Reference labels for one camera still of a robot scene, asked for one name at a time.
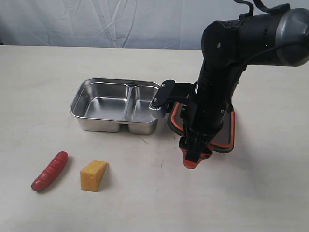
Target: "table surface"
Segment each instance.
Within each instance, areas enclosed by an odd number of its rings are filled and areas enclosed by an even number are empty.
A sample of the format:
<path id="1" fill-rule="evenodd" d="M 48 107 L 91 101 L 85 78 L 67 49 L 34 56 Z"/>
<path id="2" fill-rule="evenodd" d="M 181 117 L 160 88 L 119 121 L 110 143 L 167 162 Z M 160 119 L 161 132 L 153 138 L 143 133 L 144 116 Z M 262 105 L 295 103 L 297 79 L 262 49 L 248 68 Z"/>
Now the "table surface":
<path id="1" fill-rule="evenodd" d="M 248 67 L 235 149 L 195 170 L 164 120 L 140 136 L 84 131 L 70 114 L 85 79 L 194 82 L 201 63 L 196 50 L 0 46 L 0 231 L 308 231 L 308 64 Z M 64 172 L 32 191 L 61 150 Z M 99 192 L 81 191 L 92 160 L 110 165 Z"/>

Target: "stainless steel container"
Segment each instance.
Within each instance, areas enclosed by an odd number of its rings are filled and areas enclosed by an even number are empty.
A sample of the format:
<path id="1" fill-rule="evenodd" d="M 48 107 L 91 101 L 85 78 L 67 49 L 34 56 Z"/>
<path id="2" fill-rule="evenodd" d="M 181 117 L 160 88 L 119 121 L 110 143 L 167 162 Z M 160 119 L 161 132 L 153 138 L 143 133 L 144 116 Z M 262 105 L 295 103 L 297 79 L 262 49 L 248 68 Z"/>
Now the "stainless steel container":
<path id="1" fill-rule="evenodd" d="M 127 124 L 132 134 L 148 135 L 157 125 L 149 104 L 159 88 L 154 82 L 92 78 L 81 84 L 70 111 L 87 131 L 119 132 Z"/>

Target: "toy hot dog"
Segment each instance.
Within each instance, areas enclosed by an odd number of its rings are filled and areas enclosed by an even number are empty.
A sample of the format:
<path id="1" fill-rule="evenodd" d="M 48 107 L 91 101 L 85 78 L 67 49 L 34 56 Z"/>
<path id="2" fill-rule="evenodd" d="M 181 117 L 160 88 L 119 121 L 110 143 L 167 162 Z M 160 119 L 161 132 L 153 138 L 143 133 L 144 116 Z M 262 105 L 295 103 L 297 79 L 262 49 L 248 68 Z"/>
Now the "toy hot dog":
<path id="1" fill-rule="evenodd" d="M 43 172 L 33 181 L 33 191 L 42 191 L 47 188 L 61 173 L 68 162 L 69 156 L 65 151 L 60 151 Z"/>

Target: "cheese wedge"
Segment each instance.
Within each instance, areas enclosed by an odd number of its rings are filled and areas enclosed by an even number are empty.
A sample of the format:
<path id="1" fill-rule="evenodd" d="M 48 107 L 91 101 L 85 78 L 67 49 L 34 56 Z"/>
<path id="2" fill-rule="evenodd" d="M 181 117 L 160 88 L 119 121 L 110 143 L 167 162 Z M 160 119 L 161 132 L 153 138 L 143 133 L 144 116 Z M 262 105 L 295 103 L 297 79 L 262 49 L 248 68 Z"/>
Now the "cheese wedge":
<path id="1" fill-rule="evenodd" d="M 81 187 L 84 191 L 97 192 L 108 163 L 94 160 L 81 170 Z"/>

